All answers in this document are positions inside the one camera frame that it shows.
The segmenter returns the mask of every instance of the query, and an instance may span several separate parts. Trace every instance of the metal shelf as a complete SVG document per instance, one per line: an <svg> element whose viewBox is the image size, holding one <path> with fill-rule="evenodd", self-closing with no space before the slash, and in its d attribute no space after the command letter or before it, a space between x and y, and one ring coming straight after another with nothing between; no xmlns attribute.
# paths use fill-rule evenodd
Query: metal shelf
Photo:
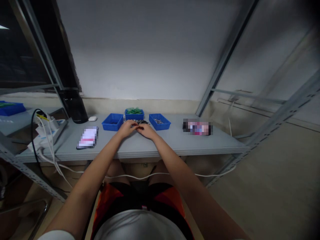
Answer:
<svg viewBox="0 0 320 240"><path fill-rule="evenodd" d="M41 108L48 114L53 114L62 109L62 107ZM12 116L0 116L0 132L5 136L10 136L17 131L26 128L31 123L31 116L35 108L28 109L25 112L14 114Z"/></svg>

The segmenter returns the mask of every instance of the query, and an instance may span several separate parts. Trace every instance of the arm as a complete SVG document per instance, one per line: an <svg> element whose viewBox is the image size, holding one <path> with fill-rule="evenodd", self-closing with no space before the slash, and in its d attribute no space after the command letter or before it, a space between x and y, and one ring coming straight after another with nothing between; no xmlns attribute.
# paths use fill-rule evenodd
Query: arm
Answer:
<svg viewBox="0 0 320 240"><path fill-rule="evenodd" d="M148 124L141 124L137 131L150 138L156 145L205 239L249 239L211 197L209 191L187 164Z"/></svg>
<svg viewBox="0 0 320 240"><path fill-rule="evenodd" d="M81 239L91 206L107 174L113 156L117 152L121 141L137 128L138 125L133 120L128 120L121 126L85 170L65 204L44 233L52 230L64 230L71 233L75 239Z"/></svg>

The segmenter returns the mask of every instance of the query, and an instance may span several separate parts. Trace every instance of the white wall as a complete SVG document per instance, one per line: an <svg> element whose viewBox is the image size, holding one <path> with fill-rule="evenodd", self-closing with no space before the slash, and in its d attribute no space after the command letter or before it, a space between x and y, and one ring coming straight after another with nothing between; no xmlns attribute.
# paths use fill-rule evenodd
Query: white wall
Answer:
<svg viewBox="0 0 320 240"><path fill-rule="evenodd" d="M238 0L58 0L85 97L200 100Z"/></svg>

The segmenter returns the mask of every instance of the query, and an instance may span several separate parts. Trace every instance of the black cable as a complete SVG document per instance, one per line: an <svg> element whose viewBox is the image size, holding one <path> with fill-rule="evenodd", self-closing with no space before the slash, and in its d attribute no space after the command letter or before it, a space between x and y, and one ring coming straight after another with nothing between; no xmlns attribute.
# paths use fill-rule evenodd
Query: black cable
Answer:
<svg viewBox="0 0 320 240"><path fill-rule="evenodd" d="M35 109L33 111L32 117L31 117L31 128L30 129L31 129L31 142L32 142L33 153L34 153L34 157L36 158L36 161L37 161L38 167L40 169L40 172L42 173L42 176L49 182L49 184L51 185L52 188L59 189L59 190L61 190L63 192L70 192L70 191L64 191L63 189L58 188L58 187L54 187L53 184L51 183L51 181L49 180L49 178L42 171L42 168L41 168L41 165L40 165L40 162L39 162L39 159L38 159L38 155L36 153L36 148L34 147L34 142L33 142L33 118L34 118L34 115L35 115L37 110L39 110L41 112L41 114L45 115L45 113L41 109L39 109L39 108Z"/></svg>

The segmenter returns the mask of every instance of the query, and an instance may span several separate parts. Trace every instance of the white cable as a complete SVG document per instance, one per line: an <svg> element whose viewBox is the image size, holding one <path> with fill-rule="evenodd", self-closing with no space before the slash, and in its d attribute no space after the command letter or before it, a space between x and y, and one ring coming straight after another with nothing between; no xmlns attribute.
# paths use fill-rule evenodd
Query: white cable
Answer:
<svg viewBox="0 0 320 240"><path fill-rule="evenodd" d="M49 138L48 138L48 135L47 135L46 128L44 127L43 121L42 121L42 119L41 119L41 118L39 118L38 116L37 116L36 118L38 118L38 119L39 119L39 121L40 121L40 123L41 123L41 125L42 125L42 128L43 128L43 131L44 131L44 133L45 133L45 135L46 135L46 138L47 138L47 141L48 141L48 147L49 147L49 150L50 150L51 156L52 156L52 158L53 158L53 164L55 165L55 167L56 167L56 169L57 169L58 173L62 176L62 174L63 174L63 173L61 172L60 168L56 166L56 163L55 163L55 155L54 155L54 149L51 149L50 142L49 142Z"/></svg>
<svg viewBox="0 0 320 240"><path fill-rule="evenodd" d="M46 138L47 138L47 141L48 141L48 145L49 145L49 150L50 150L51 155L52 155L52 158L53 158L53 164L54 164L54 166L56 167L58 173L59 173L59 174L64 178L64 180L68 183L68 185L69 185L71 188L73 188L72 185L68 182L68 180L67 180L66 177L64 176L64 174L63 174L63 172L61 171L58 163L57 163L56 160L55 160L55 154L54 154L54 148L53 148L53 136L52 136L52 131L51 131L51 128L50 128L50 122L49 122L48 124L49 124L50 134L51 134L51 137L52 137L52 149L51 149L51 146L50 146L50 141L49 141L49 138L48 138L48 135L47 135L47 131L46 131L45 127L44 127L44 124L43 124L41 118L39 118L38 116L37 116L37 118L40 120L41 125L42 125L43 130L44 130L44 133L45 133L45 135L46 135Z"/></svg>
<svg viewBox="0 0 320 240"><path fill-rule="evenodd" d="M53 161L49 160L47 157L45 157L45 156L43 155L43 153L42 153L41 150L39 151L39 155L40 155L40 157L41 157L43 160L45 160L45 161L47 161L47 162L49 162L49 163L54 164ZM75 170L73 170L73 169L71 169L71 168L68 168L68 167L65 166L65 165L62 165L62 164L58 164L58 165L59 165L60 167L63 167L63 168L66 168L66 169L70 170L71 172L84 173L84 171L75 171Z"/></svg>
<svg viewBox="0 0 320 240"><path fill-rule="evenodd" d="M225 172L225 173L222 173L222 174L214 174L214 175L200 175L200 174L194 174L194 175L197 175L199 177L218 177L218 176L223 176L229 172L232 172L234 169L236 168L236 166L234 166L233 168L231 168L229 171ZM115 176L115 177L107 177L106 178L109 178L109 179L112 179L112 178L117 178L117 177L132 177L132 178L135 178L135 179L138 179L138 180L142 180L142 179L145 179L145 178L148 178L150 176L153 176L153 175L156 175L156 174L166 174L166 175L170 175L170 173L152 173L146 177L143 177L143 178L137 178L137 177L134 177L134 176L130 176L130 175L119 175L119 176Z"/></svg>
<svg viewBox="0 0 320 240"><path fill-rule="evenodd" d="M48 158L46 158L43 153L41 151L39 151L39 155L40 157L42 157L45 161L49 162L49 163L52 163L53 162L51 160L49 160ZM60 167L63 167L63 168L66 168L74 173L84 173L83 171L75 171L71 168L68 168L67 166L64 166L62 164L59 164ZM195 174L199 177L218 177L218 176L223 176L229 172L232 172L234 169L236 168L236 166L234 166L233 168L231 168L229 171L225 172L225 173L222 173L222 174L213 174L213 175L200 175L200 174ZM146 177L143 177L143 178L137 178L137 177L134 177L134 176L131 176L131 175L127 175L127 174L124 174L124 175L119 175L119 176L115 176L115 177L108 177L108 176L105 176L106 178L109 178L109 179L112 179L112 178L117 178L117 177L132 177L132 178L135 178L135 179L138 179L138 180L142 180L142 179L145 179L145 178L148 178L150 176L153 176L153 175L156 175L156 174L165 174L165 175L170 175L170 173L152 173Z"/></svg>

